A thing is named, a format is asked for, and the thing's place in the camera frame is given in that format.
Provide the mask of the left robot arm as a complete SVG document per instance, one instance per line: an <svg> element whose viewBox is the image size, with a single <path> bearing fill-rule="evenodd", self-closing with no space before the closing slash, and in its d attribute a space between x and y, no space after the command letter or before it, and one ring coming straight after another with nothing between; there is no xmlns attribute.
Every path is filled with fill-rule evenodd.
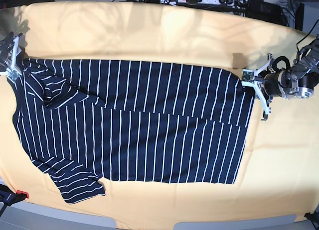
<svg viewBox="0 0 319 230"><path fill-rule="evenodd" d="M262 74L264 93L271 98L307 99L319 83L319 37L297 51L293 64L280 56L271 63L271 71Z"/></svg>

